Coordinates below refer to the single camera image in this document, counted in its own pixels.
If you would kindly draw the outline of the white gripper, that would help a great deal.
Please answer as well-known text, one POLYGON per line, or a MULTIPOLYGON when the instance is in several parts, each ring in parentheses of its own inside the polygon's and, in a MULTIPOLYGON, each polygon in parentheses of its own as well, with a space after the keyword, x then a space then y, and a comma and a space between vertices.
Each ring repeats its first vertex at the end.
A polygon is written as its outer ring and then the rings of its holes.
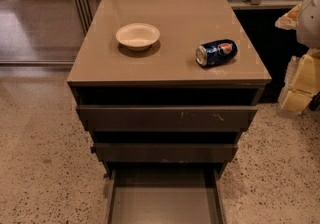
MULTIPOLYGON (((298 4, 283 14, 275 26, 284 30, 296 30, 302 4, 298 4)), ((320 91, 320 50, 309 49, 298 64, 291 83, 292 89, 284 88, 279 95, 281 109, 300 114, 311 102, 312 97, 320 91)))

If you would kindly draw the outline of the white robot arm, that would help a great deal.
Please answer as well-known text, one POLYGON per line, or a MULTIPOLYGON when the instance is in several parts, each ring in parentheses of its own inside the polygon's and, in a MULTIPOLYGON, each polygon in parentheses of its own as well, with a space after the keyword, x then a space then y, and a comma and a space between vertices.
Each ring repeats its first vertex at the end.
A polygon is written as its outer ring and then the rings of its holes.
POLYGON ((308 48, 288 63, 284 87, 278 97, 279 112, 294 116, 306 108, 315 111, 320 92, 320 0, 303 0, 281 16, 275 26, 295 30, 300 44, 308 48))

